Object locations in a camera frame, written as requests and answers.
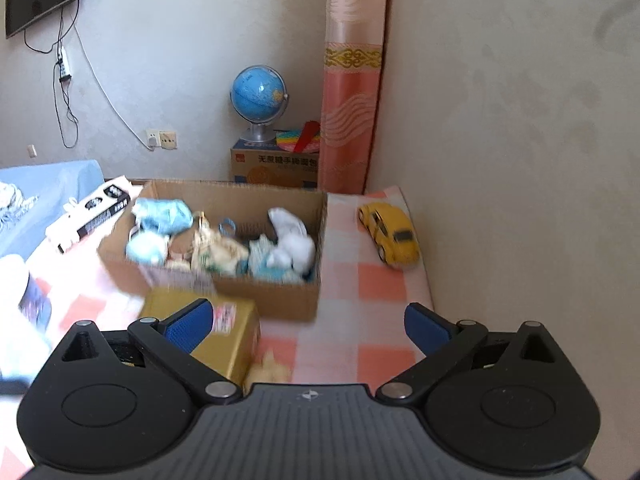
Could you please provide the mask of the light blue plush toy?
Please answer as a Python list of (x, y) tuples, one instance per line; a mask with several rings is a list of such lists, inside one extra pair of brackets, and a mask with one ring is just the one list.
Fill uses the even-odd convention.
[(168, 256), (169, 237), (151, 231), (134, 234), (125, 248), (126, 257), (147, 266), (162, 266)]

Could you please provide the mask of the cream drawstring pouch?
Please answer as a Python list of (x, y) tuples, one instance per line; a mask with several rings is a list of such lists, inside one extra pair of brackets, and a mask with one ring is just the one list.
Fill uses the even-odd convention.
[(200, 272), (236, 275), (248, 261), (250, 251), (235, 238), (236, 225), (223, 218), (212, 226), (201, 211), (193, 235), (191, 268)]

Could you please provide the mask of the gold tissue pack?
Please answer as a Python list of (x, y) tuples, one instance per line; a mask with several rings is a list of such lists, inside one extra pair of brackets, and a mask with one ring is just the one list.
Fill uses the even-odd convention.
[(140, 316), (163, 320), (198, 298), (212, 304), (213, 326), (191, 356), (240, 386), (252, 365), (260, 334), (253, 300), (185, 289), (153, 288), (145, 297)]

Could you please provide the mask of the yellow toy car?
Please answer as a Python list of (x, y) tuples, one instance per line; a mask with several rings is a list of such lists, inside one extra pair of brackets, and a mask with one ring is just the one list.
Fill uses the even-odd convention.
[(405, 211), (388, 203), (367, 203), (358, 208), (357, 217), (386, 266), (405, 269), (419, 263), (419, 244)]

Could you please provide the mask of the brown cardboard box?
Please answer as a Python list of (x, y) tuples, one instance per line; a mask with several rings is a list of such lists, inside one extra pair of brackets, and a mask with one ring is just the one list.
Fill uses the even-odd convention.
[(254, 301), (264, 318), (311, 322), (320, 296), (326, 194), (152, 180), (98, 254), (123, 292), (156, 288)]

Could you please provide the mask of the clear jar white lid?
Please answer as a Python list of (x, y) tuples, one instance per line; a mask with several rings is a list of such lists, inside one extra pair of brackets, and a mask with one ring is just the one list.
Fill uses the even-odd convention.
[(1, 258), (1, 394), (23, 394), (51, 354), (52, 307), (20, 255)]

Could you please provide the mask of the black white carton box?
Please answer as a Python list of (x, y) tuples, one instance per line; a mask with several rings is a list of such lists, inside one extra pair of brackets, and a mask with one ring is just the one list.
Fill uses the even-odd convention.
[(64, 214), (46, 229), (46, 239), (65, 254), (99, 226), (124, 210), (131, 200), (125, 176), (105, 181), (82, 200), (69, 200)]

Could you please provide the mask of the blue patterned sofa cover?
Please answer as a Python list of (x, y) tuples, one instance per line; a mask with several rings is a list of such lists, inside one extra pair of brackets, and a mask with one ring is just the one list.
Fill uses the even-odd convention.
[(64, 205), (88, 196), (104, 182), (104, 175), (96, 160), (86, 159), (2, 168), (1, 182), (15, 184), (25, 196), (38, 196), (12, 230), (1, 232), (1, 255), (26, 260), (46, 237), (47, 227), (64, 214)]

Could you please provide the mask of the cardboard carton under globe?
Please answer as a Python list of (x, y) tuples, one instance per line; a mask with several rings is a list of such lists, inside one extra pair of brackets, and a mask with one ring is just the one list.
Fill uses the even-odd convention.
[(318, 154), (285, 151), (274, 141), (239, 140), (230, 150), (231, 177), (235, 183), (316, 188), (318, 160)]

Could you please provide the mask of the white cloth on sofa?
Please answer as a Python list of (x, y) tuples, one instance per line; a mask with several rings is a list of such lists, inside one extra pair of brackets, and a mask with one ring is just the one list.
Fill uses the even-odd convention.
[(25, 196), (15, 184), (0, 182), (0, 231), (12, 230), (37, 200), (37, 195)]

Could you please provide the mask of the colourful toy on carton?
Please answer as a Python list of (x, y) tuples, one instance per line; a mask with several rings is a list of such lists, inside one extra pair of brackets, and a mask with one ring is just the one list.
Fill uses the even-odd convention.
[(320, 151), (320, 122), (310, 120), (299, 130), (277, 132), (277, 147), (294, 154), (316, 154)]

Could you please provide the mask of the blue desk globe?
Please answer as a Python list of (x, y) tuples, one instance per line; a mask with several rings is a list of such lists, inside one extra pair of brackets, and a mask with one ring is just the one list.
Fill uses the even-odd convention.
[(231, 105), (248, 127), (241, 139), (269, 143), (276, 138), (273, 124), (288, 107), (288, 87), (274, 68), (252, 65), (235, 77), (230, 89)]

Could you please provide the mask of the hanging power strip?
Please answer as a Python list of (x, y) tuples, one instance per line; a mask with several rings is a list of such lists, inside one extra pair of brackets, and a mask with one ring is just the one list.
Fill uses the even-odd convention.
[(69, 81), (70, 78), (72, 78), (70, 62), (68, 62), (68, 57), (62, 44), (58, 46), (58, 59), (56, 60), (56, 66), (58, 66), (58, 81), (61, 84), (64, 84), (64, 82)]

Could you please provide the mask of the orange patterned curtain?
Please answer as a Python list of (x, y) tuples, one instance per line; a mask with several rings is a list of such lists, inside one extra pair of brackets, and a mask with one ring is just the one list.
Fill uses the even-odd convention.
[(366, 186), (383, 66), (387, 0), (326, 0), (319, 188)]

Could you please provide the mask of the white wall socket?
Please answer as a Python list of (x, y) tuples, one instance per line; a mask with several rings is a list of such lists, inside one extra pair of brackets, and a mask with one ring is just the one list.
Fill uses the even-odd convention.
[(175, 150), (177, 148), (177, 133), (170, 130), (146, 129), (146, 146), (150, 150)]

